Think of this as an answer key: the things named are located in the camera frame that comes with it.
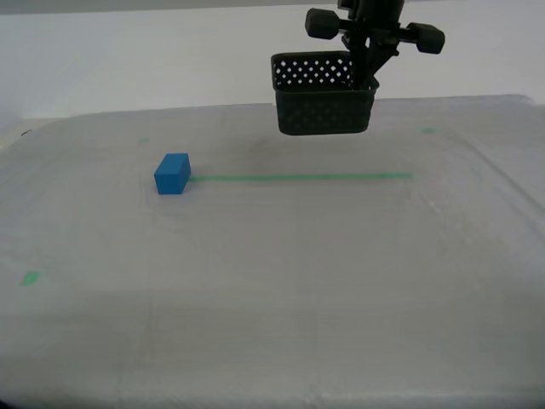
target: white wall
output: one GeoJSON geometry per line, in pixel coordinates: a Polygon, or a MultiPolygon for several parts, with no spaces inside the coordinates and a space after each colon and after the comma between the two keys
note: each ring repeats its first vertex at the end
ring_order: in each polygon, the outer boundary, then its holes
{"type": "MultiPolygon", "coordinates": [[[[309,6],[0,15],[0,112],[22,118],[273,101],[269,58],[340,49],[308,38],[309,6]]],[[[540,0],[407,3],[447,34],[442,55],[402,44],[379,97],[515,93],[545,101],[540,0]]]]}

